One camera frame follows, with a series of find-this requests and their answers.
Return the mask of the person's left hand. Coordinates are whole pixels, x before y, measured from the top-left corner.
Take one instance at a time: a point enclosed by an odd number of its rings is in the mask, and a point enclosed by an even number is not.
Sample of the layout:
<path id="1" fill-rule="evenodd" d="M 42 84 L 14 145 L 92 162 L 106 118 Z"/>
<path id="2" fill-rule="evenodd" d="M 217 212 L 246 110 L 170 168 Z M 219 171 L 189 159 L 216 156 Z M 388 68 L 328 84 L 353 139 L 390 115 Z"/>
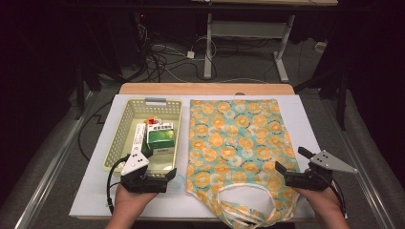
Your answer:
<path id="1" fill-rule="evenodd" d="M 121 184 L 117 187 L 113 218 L 121 222 L 133 222 L 143 212 L 157 193 L 135 194 L 128 192 Z"/>

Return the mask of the orange print cloth bag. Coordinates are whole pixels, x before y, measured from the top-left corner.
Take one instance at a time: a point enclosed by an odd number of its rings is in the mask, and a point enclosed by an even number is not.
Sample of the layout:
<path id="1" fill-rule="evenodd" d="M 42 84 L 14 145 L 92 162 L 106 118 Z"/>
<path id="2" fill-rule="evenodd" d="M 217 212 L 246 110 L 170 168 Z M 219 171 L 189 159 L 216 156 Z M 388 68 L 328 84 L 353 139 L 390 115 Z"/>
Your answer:
<path id="1" fill-rule="evenodd" d="M 191 100 L 186 191 L 232 229 L 292 218 L 298 194 L 276 171 L 299 170 L 278 101 Z"/>

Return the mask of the pale yellow plastic basket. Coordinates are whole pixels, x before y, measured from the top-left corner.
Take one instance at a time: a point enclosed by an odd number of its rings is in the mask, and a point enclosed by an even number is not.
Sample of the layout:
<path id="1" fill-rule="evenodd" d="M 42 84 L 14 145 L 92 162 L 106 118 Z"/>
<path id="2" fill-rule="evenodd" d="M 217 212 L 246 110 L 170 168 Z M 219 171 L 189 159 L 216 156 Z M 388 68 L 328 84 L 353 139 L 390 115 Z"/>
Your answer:
<path id="1" fill-rule="evenodd" d="M 162 123 L 172 122 L 175 132 L 173 154 L 152 155 L 148 158 L 147 173 L 154 177 L 163 176 L 176 167 L 177 143 L 181 129 L 182 101 L 165 98 L 130 98 L 126 101 L 115 135 L 103 162 L 105 170 L 110 170 L 120 158 L 132 153 L 132 143 L 136 126 L 148 117 L 158 117 Z M 147 144 L 147 126 L 145 141 Z"/>

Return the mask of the white board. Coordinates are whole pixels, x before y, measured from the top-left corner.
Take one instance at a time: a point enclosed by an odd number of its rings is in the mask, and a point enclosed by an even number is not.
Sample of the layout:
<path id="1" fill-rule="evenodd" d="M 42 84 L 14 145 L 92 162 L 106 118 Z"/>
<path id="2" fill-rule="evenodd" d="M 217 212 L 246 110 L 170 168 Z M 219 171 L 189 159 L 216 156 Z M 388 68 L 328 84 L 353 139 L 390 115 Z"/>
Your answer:
<path id="1" fill-rule="evenodd" d="M 112 107 L 101 131 L 99 140 L 75 197 L 70 215 L 79 219 L 108 219 L 111 213 L 107 206 L 106 181 L 109 171 L 102 167 L 104 158 L 121 120 L 127 101 L 132 96 L 120 94 L 114 98 Z M 177 151 L 177 176 L 169 182 L 168 191 L 154 198 L 143 211 L 143 220 L 215 221 L 216 218 L 201 202 L 185 192 L 185 174 L 188 162 L 188 128 L 190 101 L 193 95 L 173 96 L 182 102 L 180 140 Z M 309 124 L 306 111 L 297 95 L 277 95 L 282 118 L 285 121 L 294 149 L 303 146 L 318 153 L 320 147 Z"/>

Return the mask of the black stand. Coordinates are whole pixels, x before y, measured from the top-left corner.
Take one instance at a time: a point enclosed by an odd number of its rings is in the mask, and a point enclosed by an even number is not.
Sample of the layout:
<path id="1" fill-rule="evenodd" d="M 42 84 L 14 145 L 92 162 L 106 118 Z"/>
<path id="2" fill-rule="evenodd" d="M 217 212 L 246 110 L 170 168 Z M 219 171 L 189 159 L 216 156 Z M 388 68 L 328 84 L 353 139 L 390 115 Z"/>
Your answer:
<path id="1" fill-rule="evenodd" d="M 298 93 L 306 88 L 318 90 L 321 99 L 335 99 L 336 121 L 342 131 L 345 127 L 345 110 L 346 110 L 346 95 L 348 86 L 348 71 L 331 69 L 324 73 L 316 74 L 312 79 L 293 87 L 293 90 Z"/>
<path id="2" fill-rule="evenodd" d="M 98 74 L 93 66 L 86 62 L 80 63 L 77 66 L 75 71 L 75 81 L 77 104 L 75 119 L 79 120 L 84 112 L 85 107 L 84 84 L 87 84 L 88 88 L 92 92 L 99 92 L 101 90 L 101 84 L 98 80 Z"/>

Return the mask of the metal floor rail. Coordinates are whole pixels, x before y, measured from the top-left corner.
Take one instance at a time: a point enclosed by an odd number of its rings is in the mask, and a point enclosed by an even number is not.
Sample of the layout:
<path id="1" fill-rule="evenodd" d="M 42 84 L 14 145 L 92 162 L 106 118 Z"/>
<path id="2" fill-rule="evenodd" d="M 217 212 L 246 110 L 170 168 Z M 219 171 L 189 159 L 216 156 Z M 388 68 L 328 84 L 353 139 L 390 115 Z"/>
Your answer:
<path id="1" fill-rule="evenodd" d="M 380 154 L 369 135 L 364 122 L 358 114 L 345 117 L 345 130 L 337 121 L 337 114 L 332 106 L 327 106 L 331 120 L 339 139 L 344 145 L 343 154 L 358 170 L 355 175 L 361 196 L 366 200 L 366 207 L 358 214 L 372 212 L 377 229 L 395 229 L 395 198 L 402 193 L 397 179 L 386 160 Z"/>
<path id="2" fill-rule="evenodd" d="M 84 96 L 84 110 L 72 107 L 35 153 L 17 183 L 18 192 L 23 194 L 26 188 L 30 199 L 12 229 L 29 229 L 36 221 L 97 96 L 98 92 L 88 92 Z"/>

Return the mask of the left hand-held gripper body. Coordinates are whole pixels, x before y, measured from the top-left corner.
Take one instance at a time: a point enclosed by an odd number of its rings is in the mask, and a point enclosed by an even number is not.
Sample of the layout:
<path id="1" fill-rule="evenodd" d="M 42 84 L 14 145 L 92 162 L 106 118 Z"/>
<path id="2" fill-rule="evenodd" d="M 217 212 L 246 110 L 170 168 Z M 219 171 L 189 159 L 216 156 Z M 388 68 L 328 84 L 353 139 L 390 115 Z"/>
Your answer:
<path id="1" fill-rule="evenodd" d="M 143 153 L 131 153 L 121 170 L 120 184 L 130 193 L 165 193 L 167 180 L 147 174 L 149 160 Z"/>

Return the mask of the green and white box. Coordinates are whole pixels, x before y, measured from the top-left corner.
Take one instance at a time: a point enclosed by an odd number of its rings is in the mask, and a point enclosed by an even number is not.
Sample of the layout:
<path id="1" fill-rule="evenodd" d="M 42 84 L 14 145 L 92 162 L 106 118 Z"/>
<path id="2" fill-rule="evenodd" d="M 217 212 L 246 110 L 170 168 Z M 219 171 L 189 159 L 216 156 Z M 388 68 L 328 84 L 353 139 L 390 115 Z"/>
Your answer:
<path id="1" fill-rule="evenodd" d="M 173 154 L 175 132 L 172 122 L 149 124 L 147 126 L 147 145 L 154 155 Z"/>

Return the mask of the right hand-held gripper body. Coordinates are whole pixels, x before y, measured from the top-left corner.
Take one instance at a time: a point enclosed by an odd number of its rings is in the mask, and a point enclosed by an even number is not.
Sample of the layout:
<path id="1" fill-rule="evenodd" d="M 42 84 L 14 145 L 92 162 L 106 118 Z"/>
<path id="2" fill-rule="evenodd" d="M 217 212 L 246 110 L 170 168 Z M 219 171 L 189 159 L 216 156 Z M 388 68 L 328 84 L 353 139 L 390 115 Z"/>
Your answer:
<path id="1" fill-rule="evenodd" d="M 324 191 L 331 186 L 333 171 L 357 173 L 351 165 L 333 156 L 327 151 L 322 151 L 309 159 L 309 171 L 303 173 L 291 172 L 287 169 L 283 176 L 286 186 L 307 189 L 311 191 Z"/>

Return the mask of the long white box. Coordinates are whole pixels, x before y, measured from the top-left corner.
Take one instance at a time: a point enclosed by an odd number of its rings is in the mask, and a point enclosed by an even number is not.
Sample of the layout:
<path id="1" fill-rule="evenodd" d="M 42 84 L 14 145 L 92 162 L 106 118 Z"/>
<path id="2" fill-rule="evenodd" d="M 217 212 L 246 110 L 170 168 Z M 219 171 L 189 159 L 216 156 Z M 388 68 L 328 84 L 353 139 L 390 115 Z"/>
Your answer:
<path id="1" fill-rule="evenodd" d="M 145 141 L 145 130 L 146 124 L 140 123 L 136 126 L 134 139 L 132 143 L 131 152 L 142 152 L 144 153 L 147 150 L 147 144 Z"/>

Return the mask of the white desk frame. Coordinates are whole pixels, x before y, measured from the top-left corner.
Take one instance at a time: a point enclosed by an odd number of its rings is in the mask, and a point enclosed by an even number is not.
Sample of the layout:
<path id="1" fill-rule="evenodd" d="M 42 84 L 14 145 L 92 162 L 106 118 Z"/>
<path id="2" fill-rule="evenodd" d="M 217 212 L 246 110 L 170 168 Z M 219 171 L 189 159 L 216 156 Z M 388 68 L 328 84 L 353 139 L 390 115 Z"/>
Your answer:
<path id="1" fill-rule="evenodd" d="M 220 4 L 231 4 L 235 6 L 252 5 L 263 9 L 264 7 L 291 7 L 301 9 L 304 7 L 324 8 L 336 7 L 338 0 L 193 0 L 195 2 L 205 2 L 208 6 L 219 6 Z M 238 20 L 219 20 L 214 19 L 213 14 L 207 15 L 206 48 L 204 57 L 204 79 L 212 79 L 214 73 L 213 57 L 217 46 L 214 44 L 214 37 L 241 37 L 241 38 L 264 38 L 280 39 L 281 45 L 277 52 L 273 53 L 273 61 L 278 71 L 280 80 L 288 83 L 288 74 L 286 72 L 283 55 L 287 42 L 293 27 L 295 14 L 290 13 L 285 22 L 253 22 L 248 21 L 244 16 Z"/>

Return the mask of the person's right hand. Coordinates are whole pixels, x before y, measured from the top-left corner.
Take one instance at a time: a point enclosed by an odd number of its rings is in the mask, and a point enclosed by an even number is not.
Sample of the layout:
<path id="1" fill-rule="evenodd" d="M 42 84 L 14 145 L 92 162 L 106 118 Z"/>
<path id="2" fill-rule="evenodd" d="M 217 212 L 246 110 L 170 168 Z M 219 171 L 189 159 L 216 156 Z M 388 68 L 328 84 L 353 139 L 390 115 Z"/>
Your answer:
<path id="1" fill-rule="evenodd" d="M 340 203 L 331 188 L 327 188 L 324 191 L 311 191 L 294 188 L 294 191 L 308 201 L 319 221 L 343 218 L 343 214 L 340 210 Z"/>

